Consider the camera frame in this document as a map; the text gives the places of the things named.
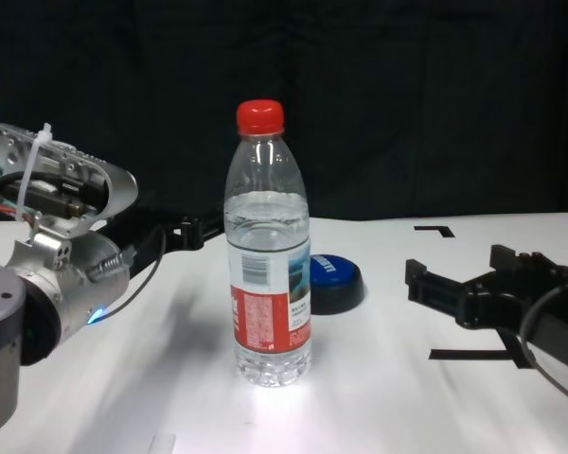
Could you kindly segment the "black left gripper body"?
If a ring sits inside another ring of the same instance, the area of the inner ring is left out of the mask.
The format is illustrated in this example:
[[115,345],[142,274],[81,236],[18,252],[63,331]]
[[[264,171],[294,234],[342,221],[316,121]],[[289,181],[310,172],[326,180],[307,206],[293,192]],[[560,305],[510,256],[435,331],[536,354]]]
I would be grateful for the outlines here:
[[183,244],[180,230],[184,219],[155,210],[129,210],[107,221],[96,233],[109,238],[120,250],[133,247],[136,255],[129,278],[150,267],[160,255],[178,251]]

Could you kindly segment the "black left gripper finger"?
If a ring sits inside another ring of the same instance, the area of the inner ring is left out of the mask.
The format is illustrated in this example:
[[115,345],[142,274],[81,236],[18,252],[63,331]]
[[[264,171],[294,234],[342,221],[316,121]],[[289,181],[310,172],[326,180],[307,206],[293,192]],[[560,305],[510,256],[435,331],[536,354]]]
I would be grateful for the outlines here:
[[224,233],[223,210],[215,208],[199,217],[185,217],[181,233],[183,250],[200,250],[208,240]]

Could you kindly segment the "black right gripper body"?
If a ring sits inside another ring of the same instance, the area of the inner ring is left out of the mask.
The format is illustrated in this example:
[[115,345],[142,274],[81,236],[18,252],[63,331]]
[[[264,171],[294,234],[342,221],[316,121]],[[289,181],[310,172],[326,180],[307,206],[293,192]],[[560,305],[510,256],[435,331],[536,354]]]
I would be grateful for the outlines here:
[[492,328],[518,365],[534,365],[534,346],[568,365],[568,285],[490,272],[467,290],[467,329]]

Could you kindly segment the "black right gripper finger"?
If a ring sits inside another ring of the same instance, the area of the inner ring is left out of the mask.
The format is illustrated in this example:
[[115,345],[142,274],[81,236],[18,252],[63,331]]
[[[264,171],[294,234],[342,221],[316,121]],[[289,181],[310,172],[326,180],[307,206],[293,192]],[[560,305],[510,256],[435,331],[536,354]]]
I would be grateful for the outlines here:
[[538,252],[516,253],[514,250],[495,244],[490,248],[489,266],[497,273],[515,273],[526,279],[552,279],[568,285],[568,267],[558,265]]
[[468,292],[464,284],[428,271],[415,259],[405,262],[404,282],[410,302],[450,316],[460,326],[470,326],[465,308]]

